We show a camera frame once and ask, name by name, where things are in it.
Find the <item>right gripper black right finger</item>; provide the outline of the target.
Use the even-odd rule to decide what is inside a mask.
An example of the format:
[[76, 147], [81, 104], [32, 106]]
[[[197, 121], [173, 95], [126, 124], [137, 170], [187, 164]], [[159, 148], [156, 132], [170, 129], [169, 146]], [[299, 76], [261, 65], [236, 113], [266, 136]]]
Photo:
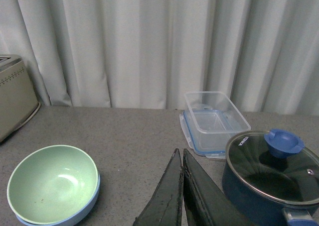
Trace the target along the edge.
[[183, 198], [189, 226], [252, 226], [187, 150], [183, 150]]

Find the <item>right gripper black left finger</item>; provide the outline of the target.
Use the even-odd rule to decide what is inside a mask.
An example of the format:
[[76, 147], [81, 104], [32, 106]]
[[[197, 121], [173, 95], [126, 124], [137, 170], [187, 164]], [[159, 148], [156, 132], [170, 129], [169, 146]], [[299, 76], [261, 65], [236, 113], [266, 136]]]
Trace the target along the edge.
[[182, 219], [184, 171], [179, 149], [175, 149], [135, 226], [180, 226]]

